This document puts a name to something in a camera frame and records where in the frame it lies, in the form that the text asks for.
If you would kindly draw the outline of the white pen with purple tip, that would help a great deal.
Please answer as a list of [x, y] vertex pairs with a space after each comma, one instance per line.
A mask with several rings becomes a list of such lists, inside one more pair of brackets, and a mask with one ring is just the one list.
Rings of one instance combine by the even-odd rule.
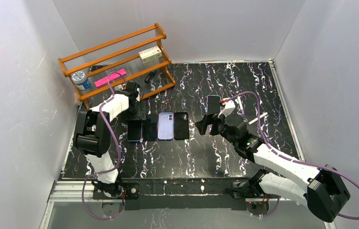
[[244, 112], [244, 107], [243, 107], [243, 104], [242, 104], [242, 101], [241, 101], [241, 97], [238, 96], [238, 97], [236, 98], [236, 101], [237, 101], [237, 104], [238, 104], [240, 113], [241, 113], [242, 115], [244, 115], [245, 112]]

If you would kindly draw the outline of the white small box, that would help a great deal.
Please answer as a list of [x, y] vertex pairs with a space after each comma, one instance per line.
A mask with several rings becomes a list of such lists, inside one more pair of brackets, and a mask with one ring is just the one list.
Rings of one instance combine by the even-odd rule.
[[162, 56], [162, 51], [158, 46], [154, 46], [152, 48], [143, 50], [138, 54], [142, 62], [145, 63], [160, 58]]

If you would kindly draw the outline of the black phone case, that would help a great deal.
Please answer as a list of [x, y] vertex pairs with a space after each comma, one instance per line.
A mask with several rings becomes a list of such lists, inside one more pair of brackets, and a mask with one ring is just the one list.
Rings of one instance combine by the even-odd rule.
[[174, 113], [174, 139], [185, 140], [189, 138], [189, 115], [187, 112]]

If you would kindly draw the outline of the dark marker pen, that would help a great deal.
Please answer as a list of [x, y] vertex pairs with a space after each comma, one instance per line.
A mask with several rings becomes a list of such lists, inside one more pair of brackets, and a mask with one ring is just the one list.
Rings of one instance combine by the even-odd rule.
[[153, 70], [153, 71], [149, 72], [148, 75], [146, 76], [146, 78], [144, 79], [144, 82], [150, 83], [150, 81], [154, 78], [156, 73], [157, 73], [157, 70]]

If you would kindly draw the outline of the blue white jar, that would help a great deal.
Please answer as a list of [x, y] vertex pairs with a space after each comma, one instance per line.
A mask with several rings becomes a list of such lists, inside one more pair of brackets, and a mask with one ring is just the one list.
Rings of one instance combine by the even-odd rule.
[[80, 91], [85, 91], [91, 87], [91, 83], [87, 78], [87, 75], [85, 72], [78, 71], [71, 75], [71, 79], [75, 86]]

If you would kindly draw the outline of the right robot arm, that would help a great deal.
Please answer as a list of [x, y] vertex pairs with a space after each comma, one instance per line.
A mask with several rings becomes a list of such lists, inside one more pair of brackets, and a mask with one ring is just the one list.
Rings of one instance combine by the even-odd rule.
[[310, 166], [289, 156], [248, 131], [246, 122], [237, 114], [206, 114], [195, 123], [204, 135], [211, 126], [210, 135], [220, 135], [231, 143], [244, 159], [271, 169], [260, 171], [249, 180], [249, 189], [274, 194], [306, 206], [324, 222], [333, 222], [350, 193], [341, 174], [332, 166]]

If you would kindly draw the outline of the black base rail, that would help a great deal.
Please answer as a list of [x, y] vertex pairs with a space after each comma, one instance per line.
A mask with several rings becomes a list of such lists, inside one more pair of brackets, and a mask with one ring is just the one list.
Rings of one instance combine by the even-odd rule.
[[103, 191], [96, 188], [93, 198], [124, 198], [127, 210], [229, 208], [267, 214], [271, 196], [248, 185], [248, 178], [126, 178]]

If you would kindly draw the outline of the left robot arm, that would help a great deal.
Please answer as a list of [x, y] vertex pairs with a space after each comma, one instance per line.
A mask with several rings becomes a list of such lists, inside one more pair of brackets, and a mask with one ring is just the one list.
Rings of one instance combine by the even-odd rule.
[[119, 189], [119, 165], [113, 163], [108, 152], [111, 140], [117, 139], [110, 123], [120, 115], [128, 124], [141, 126], [146, 114], [145, 103], [140, 98], [141, 86], [128, 82], [123, 90], [113, 92], [98, 106], [78, 112], [73, 146], [90, 161], [97, 177], [92, 184], [100, 190]]

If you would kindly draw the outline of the lavender phone case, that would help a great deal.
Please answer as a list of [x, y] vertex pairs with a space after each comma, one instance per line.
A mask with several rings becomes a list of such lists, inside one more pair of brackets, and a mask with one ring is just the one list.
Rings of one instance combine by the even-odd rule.
[[174, 138], [174, 114], [170, 112], [160, 113], [158, 115], [159, 140], [172, 140]]

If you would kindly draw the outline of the pink flat bar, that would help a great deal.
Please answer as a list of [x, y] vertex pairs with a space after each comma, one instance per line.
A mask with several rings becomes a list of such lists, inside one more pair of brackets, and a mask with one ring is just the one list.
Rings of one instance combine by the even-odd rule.
[[98, 81], [95, 81], [94, 84], [96, 87], [101, 87], [101, 86], [107, 84], [108, 82], [111, 83], [113, 80], [115, 80], [121, 76], [124, 76], [125, 74], [126, 74], [126, 70], [120, 69], [117, 72], [112, 72], [108, 76], [106, 76]]

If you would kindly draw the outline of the white marker pen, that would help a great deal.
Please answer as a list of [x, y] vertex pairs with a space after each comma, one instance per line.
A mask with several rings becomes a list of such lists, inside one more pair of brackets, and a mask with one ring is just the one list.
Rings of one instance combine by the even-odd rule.
[[248, 124], [249, 124], [249, 125], [252, 125], [252, 124], [254, 124], [254, 123], [260, 121], [262, 118], [265, 118], [267, 115], [268, 115], [268, 113], [267, 113], [267, 112], [264, 112], [264, 113], [262, 113], [259, 117], [257, 117], [257, 118], [255, 118], [255, 119], [249, 121]]

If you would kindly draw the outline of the orange wooden shelf rack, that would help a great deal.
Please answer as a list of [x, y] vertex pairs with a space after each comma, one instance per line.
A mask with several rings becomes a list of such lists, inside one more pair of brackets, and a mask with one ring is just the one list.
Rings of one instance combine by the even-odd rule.
[[[62, 74], [69, 79], [75, 72], [88, 71], [86, 75], [91, 87], [80, 91], [74, 85], [78, 100], [86, 108], [91, 108], [94, 105], [90, 103], [89, 99], [109, 90], [108, 85], [96, 87], [94, 82], [120, 69], [125, 69], [126, 74], [113, 80], [111, 85], [118, 86], [129, 81], [137, 82], [141, 85], [141, 99], [146, 99], [176, 85], [175, 79], [168, 71], [168, 65], [172, 63], [171, 58], [162, 44], [166, 37], [162, 26], [155, 23], [84, 51], [58, 58], [57, 61]], [[143, 63], [138, 53], [154, 46], [161, 49], [162, 56]], [[156, 75], [150, 83], [145, 83], [144, 79], [153, 70], [157, 70]]]

